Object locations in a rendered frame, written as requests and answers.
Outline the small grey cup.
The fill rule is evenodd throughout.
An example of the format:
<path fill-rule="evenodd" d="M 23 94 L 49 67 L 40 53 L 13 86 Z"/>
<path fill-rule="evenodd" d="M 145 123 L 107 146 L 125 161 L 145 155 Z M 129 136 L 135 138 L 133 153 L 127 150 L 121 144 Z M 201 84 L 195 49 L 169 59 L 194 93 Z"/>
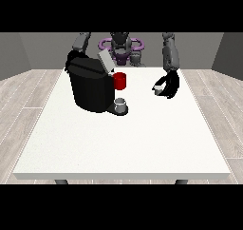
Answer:
<path fill-rule="evenodd" d="M 114 104 L 115 104 L 115 110 L 118 113 L 122 113 L 126 110 L 126 101 L 123 98 L 117 98 L 114 101 Z"/>

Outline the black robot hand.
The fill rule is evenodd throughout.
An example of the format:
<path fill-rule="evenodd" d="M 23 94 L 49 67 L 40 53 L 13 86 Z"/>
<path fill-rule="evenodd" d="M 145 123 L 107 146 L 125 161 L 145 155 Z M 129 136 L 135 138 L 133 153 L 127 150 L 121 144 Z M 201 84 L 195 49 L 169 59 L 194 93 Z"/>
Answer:
<path fill-rule="evenodd" d="M 175 70 L 170 70 L 166 76 L 162 76 L 158 81 L 155 82 L 155 86 L 161 86 L 165 84 L 164 90 L 159 96 L 164 96 L 167 99 L 173 98 L 178 92 L 179 88 L 179 76 Z"/>
<path fill-rule="evenodd" d="M 70 66 L 70 63 L 73 59 L 75 58 L 85 58 L 86 55 L 83 52 L 79 52 L 77 50 L 71 50 L 68 54 L 67 54 L 67 59 L 65 62 L 65 70 L 67 70 L 67 68 Z"/>

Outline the black coffee machine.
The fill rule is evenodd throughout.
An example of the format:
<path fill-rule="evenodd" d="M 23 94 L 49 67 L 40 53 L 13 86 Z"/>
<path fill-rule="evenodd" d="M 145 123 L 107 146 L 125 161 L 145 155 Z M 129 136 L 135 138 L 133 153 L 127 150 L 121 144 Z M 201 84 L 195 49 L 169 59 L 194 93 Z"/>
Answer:
<path fill-rule="evenodd" d="M 114 74 L 105 72 L 102 62 L 93 58 L 75 58 L 66 73 L 69 75 L 74 100 L 80 108 L 95 113 L 110 112 L 117 116 L 128 113 L 128 106 L 122 113 L 115 110 Z"/>

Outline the pale grey machine lid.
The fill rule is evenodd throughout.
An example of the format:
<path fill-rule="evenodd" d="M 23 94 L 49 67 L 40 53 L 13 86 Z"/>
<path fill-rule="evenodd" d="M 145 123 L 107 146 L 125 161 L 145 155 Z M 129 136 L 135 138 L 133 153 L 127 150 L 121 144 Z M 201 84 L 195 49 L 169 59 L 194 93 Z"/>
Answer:
<path fill-rule="evenodd" d="M 115 67 L 115 64 L 107 49 L 104 49 L 98 53 L 98 58 L 103 64 L 103 67 L 107 73 L 110 73 Z"/>

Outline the red pod holder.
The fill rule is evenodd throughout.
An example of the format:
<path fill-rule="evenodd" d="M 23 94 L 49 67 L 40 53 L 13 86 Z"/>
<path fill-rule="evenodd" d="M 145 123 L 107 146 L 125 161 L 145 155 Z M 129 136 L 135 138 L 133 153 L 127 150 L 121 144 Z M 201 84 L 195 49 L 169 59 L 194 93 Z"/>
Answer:
<path fill-rule="evenodd" d="M 114 88 L 116 90 L 123 90 L 126 88 L 126 74 L 123 72 L 116 72 L 113 75 Z"/>

